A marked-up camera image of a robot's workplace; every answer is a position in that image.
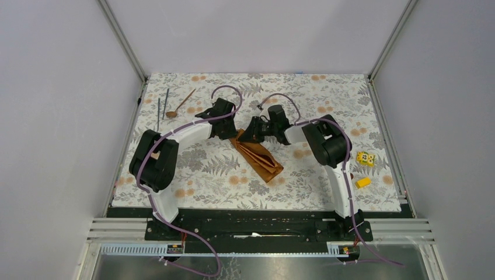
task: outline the gray floor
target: gray floor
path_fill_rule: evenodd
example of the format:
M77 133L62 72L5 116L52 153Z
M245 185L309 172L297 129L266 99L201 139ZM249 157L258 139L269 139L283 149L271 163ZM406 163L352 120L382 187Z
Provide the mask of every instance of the gray floor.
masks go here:
M222 274L217 279L245 280L307 280L307 279L428 279L423 260L415 246L379 246L379 252L406 268L388 264L329 265L334 258L304 257L239 257L222 258ZM360 259L373 258L365 249ZM216 269L214 258L183 257L177 262L204 272ZM158 257L102 255L95 279L154 280L154 279L206 279L175 267L165 267Z

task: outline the spoon handle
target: spoon handle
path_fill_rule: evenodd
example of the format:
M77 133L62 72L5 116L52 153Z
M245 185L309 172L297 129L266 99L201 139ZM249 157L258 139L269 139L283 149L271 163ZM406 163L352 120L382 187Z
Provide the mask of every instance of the spoon handle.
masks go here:
M187 101L187 99L189 99L189 97L191 97L191 95L193 95L193 93L196 91L196 89L193 89L193 91L191 93L189 93L189 95L184 99L182 100L182 102L177 106L177 109L175 109L174 112L177 112L177 110L180 108L180 106L182 106L182 104L184 104L184 102Z

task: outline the dark stick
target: dark stick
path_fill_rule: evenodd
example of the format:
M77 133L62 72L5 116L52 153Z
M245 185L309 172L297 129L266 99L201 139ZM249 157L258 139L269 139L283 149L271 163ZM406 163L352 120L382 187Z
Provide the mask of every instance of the dark stick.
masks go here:
M167 89L167 94L165 95L165 104L163 105L162 120L165 119L165 111L167 110L167 99L169 98L169 91L170 89Z
M160 131L160 97L158 98L158 121L156 122L156 131L159 132Z

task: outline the brown towel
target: brown towel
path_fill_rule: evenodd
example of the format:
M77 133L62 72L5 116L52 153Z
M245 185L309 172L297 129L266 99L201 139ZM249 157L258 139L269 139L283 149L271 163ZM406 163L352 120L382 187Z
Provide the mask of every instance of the brown towel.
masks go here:
M244 133L240 129L239 134L235 139L231 138L233 146L247 160L258 175L265 181L269 182L275 178L284 167L273 158L270 152L258 143L239 142L238 138Z

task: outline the table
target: table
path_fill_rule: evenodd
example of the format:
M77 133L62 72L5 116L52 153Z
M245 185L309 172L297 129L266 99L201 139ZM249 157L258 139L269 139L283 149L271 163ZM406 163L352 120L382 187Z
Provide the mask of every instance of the table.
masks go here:
M113 207L150 207L145 193L136 187L128 166L142 133L147 129L157 129L158 98L161 98L163 110L165 93L169 88L166 111L173 111L196 88L176 118L160 120L159 132L164 133L211 107L210 94L220 85L232 85L243 94L242 108L235 117L237 129L245 129L251 116L259 115L256 105L276 92L294 99L303 120L331 114L353 143L350 159L353 183L364 177L371 179L371 184L365 188L358 190L354 186L358 207L363 211L400 211L384 139L364 75L242 73L156 73L150 77L123 170L115 184ZM231 89L219 90L215 99L218 97L239 104L239 97ZM267 106L273 104L282 104L289 120L295 120L295 109L283 97L272 97L266 103ZM326 172L317 163L307 143L284 146L269 139L263 145L284 166L282 173L268 183L254 172L230 141L214 138L186 149L178 157L175 177L169 186L175 194L177 206L304 211L333 209ZM374 167L356 163L359 151L376 155Z

